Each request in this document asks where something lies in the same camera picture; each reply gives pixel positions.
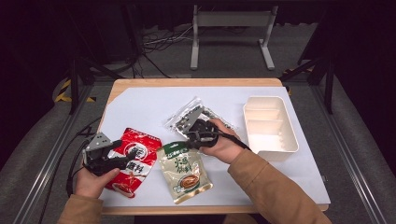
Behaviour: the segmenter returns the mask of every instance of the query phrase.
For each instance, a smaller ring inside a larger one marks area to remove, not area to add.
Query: red snack bag
[[[136,157],[128,162],[125,170],[121,170],[113,180],[107,183],[106,188],[113,189],[128,198],[133,198],[134,191],[149,174],[151,167],[157,160],[156,151],[162,146],[162,143],[159,138],[132,128],[125,129],[121,140],[121,146],[111,150],[108,157],[125,157],[132,151],[136,151]]]

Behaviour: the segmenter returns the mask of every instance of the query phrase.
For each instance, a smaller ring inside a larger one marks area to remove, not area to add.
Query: white plastic container
[[[244,105],[247,140],[250,149],[267,161],[284,161],[298,150],[283,99],[251,96]]]

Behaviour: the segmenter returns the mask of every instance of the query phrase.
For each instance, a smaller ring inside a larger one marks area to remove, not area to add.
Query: hand
[[[76,182],[76,195],[89,198],[99,198],[105,185],[120,173],[119,168],[115,168],[104,175],[97,176],[82,168],[78,171]]]
[[[235,131],[226,128],[220,119],[211,119],[210,122],[218,126],[222,132],[234,135],[239,139]],[[201,147],[200,150],[206,155],[215,156],[219,160],[230,164],[244,149],[230,139],[219,136],[218,142],[213,147]]]

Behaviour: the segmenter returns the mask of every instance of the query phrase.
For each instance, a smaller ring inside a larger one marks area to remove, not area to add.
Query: tan sleeve
[[[251,151],[240,153],[228,172],[273,224],[331,223],[296,183]]]
[[[101,223],[103,201],[72,194],[64,206],[58,224]]]

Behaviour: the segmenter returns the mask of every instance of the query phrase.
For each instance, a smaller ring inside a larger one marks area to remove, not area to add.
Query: white tabletop surface
[[[154,135],[163,145],[185,140],[163,127],[163,123],[195,96],[204,106],[234,125],[242,141],[247,142],[243,105],[249,96],[278,96],[284,100],[299,149],[285,161],[271,162],[275,168],[295,181],[317,204],[330,204],[318,167],[306,142],[303,130],[284,87],[147,87],[130,88],[110,103],[101,125],[112,141],[120,139],[125,128]],[[123,206],[192,206],[252,205],[250,199],[227,173],[228,164],[202,156],[205,169],[214,187],[181,204],[174,204],[161,167],[154,164],[133,199],[105,189],[101,195],[104,207]]]

